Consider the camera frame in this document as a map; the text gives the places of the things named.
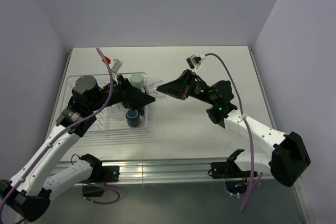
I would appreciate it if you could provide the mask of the dark green mug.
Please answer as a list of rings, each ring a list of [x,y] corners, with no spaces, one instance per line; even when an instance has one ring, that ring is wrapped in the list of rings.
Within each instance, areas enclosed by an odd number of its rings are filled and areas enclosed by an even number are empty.
[[[141,116],[144,116],[145,115],[145,106],[139,107],[138,112]]]

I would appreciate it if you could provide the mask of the dark blue mug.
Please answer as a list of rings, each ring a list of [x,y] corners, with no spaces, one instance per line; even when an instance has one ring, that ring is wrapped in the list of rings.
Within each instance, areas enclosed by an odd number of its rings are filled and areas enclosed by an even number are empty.
[[[127,110],[125,118],[130,127],[137,127],[140,125],[140,114],[137,110]]]

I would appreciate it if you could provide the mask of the light green plastic cup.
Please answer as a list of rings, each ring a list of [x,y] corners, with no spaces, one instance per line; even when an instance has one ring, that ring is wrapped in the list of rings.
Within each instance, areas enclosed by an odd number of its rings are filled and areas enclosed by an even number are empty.
[[[131,84],[137,89],[143,89],[145,87],[144,77],[141,73],[133,73],[130,77]]]

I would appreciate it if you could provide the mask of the small clear glass cup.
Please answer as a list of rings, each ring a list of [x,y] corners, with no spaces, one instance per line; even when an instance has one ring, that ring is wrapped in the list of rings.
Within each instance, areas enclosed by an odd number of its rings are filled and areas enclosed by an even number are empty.
[[[158,86],[164,84],[162,80],[156,80],[149,82],[145,87],[144,91],[146,94],[156,98],[156,99],[164,99],[166,98],[166,95],[162,92],[158,91]]]

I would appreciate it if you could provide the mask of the large clear glass cup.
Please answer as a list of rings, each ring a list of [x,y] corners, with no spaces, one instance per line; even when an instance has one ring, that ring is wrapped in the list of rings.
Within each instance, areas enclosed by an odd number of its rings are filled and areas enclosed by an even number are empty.
[[[121,103],[109,106],[107,111],[108,116],[114,119],[119,119],[125,116],[125,108]]]

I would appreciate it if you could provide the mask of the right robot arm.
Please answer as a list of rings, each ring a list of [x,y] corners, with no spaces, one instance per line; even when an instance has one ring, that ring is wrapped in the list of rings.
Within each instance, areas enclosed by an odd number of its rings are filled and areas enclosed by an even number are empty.
[[[250,170],[271,173],[282,185],[290,187],[311,164],[302,137],[296,133],[277,131],[244,114],[231,103],[234,98],[230,81],[221,80],[208,86],[191,70],[184,70],[176,79],[157,87],[157,91],[179,100],[193,97],[211,105],[206,110],[210,120],[224,129],[231,130],[248,140],[256,141],[266,155],[240,153],[227,164],[228,173],[240,176]]]

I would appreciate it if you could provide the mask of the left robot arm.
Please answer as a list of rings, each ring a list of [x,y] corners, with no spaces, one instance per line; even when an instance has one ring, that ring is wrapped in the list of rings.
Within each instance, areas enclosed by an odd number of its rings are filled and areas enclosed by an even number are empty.
[[[1,205],[11,207],[29,222],[39,219],[50,203],[73,185],[102,179],[102,162],[91,154],[51,175],[60,159],[94,124],[97,112],[118,103],[138,110],[155,101],[155,97],[134,87],[122,75],[117,76],[117,83],[110,82],[103,88],[93,76],[82,76],[71,93],[67,107],[40,149],[11,179],[1,180]]]

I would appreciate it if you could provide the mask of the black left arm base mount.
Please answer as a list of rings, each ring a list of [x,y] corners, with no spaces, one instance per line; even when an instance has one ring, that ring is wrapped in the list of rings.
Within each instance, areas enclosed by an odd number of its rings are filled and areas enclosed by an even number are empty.
[[[82,186],[82,195],[87,200],[102,197],[107,191],[114,192],[112,189],[106,189],[108,183],[116,183],[119,180],[120,167],[118,165],[101,165],[93,169],[93,175],[84,181]]]

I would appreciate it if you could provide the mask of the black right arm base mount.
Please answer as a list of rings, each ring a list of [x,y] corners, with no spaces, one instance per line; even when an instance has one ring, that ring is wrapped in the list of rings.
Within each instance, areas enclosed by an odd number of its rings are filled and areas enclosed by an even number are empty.
[[[234,162],[212,162],[207,172],[213,179],[249,178],[250,171],[242,171]]]

